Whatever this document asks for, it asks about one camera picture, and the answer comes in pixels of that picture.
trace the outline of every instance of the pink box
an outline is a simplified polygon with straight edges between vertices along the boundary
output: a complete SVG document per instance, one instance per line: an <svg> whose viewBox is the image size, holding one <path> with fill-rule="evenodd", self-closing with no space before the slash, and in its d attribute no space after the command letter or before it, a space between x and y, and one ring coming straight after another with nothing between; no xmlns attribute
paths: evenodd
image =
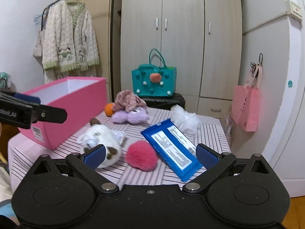
<svg viewBox="0 0 305 229"><path fill-rule="evenodd" d="M103 111L107 103L106 79L103 77L66 77L25 94L38 96L43 105L67 111L68 117L63 124L38 121L31 125L31 129L19 128L23 135L51 150Z"/></svg>

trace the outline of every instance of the white plush toy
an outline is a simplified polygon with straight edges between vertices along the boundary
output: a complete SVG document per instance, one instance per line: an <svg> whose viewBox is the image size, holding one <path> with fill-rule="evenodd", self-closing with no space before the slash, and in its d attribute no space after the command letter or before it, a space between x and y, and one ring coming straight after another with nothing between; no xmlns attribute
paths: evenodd
<svg viewBox="0 0 305 229"><path fill-rule="evenodd" d="M117 162L122 154L121 146L111 130L105 125L101 125L100 121L96 118L90 120L91 127L86 133L81 135L78 143L82 146L80 153L92 149L98 144L102 144L106 148L106 158L98 168L105 168Z"/></svg>

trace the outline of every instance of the pink paper bag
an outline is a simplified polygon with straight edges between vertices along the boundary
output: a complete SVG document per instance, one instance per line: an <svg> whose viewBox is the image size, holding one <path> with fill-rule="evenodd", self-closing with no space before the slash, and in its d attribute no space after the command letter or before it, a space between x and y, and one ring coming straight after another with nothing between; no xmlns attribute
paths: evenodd
<svg viewBox="0 0 305 229"><path fill-rule="evenodd" d="M235 123L245 131L256 131L260 112L260 81L262 66L256 64L254 73L249 72L249 77L244 86L237 85L234 89L231 117Z"/></svg>

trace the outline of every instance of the orange ball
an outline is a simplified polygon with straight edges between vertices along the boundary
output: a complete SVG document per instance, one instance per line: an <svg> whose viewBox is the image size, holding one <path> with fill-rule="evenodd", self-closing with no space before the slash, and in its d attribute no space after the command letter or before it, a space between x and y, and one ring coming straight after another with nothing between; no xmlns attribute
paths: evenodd
<svg viewBox="0 0 305 229"><path fill-rule="evenodd" d="M114 112L112 111L113 105L114 105L114 103L108 103L108 104L106 104L106 106L104 108L105 114L108 117L111 117L114 114Z"/></svg>

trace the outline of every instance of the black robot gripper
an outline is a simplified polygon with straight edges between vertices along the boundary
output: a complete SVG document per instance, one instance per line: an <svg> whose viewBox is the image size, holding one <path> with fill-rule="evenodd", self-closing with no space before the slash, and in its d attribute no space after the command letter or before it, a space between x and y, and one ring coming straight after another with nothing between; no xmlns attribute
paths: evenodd
<svg viewBox="0 0 305 229"><path fill-rule="evenodd" d="M199 144L196 157L207 171L182 190L178 185L119 190L80 154L53 160L42 155L12 198L19 229L284 228L290 198L263 156L238 159Z"/></svg>

